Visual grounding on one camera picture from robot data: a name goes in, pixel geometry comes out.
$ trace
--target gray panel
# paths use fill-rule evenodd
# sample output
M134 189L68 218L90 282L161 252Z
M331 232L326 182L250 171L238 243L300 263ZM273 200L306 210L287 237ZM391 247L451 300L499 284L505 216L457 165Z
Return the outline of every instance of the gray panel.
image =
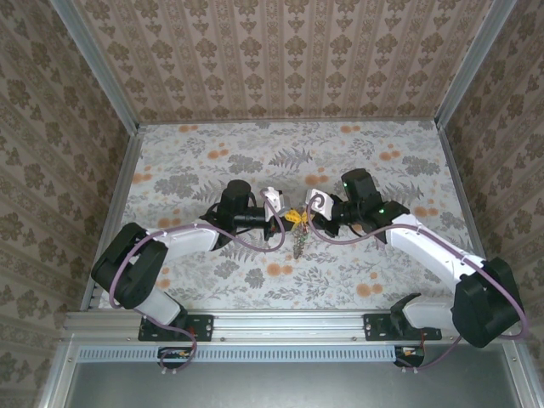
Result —
M150 363L80 364L66 406L519 407L508 373L500 346L461 346L418 374L390 363L195 363L175 376Z

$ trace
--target gray leaf pattern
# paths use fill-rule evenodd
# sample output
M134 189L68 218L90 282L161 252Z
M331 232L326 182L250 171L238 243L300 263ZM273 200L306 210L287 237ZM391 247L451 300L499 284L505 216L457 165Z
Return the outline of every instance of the gray leaf pattern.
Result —
M364 167L386 199L402 202L431 230L460 247L472 245L431 121L244 122L146 129L123 223L154 229L189 224L219 201L233 179L252 186L259 206L258 192L267 186L283 190L296 209L310 188L345 199L340 176ZM414 141L426 149L412 149ZM68 197L58 200L63 211L74 213ZM4 234L21 240L26 230L19 232L13 221L6 220ZM263 248L280 239L275 235L265 242L258 230L241 238ZM447 293L415 259L375 240L333 246L309 234L302 255L295 259L295 238L287 234L285 245L272 253L231 242L214 252L173 259L163 265L157 285L195 309L389 308L409 292ZM342 227L338 239L350 238L351 231ZM44 247L44 256L56 253L56 262L60 250L53 251L52 245ZM73 261L71 271L83 276L83 265ZM32 306L35 317L42 303ZM108 307L105 299L101 307Z

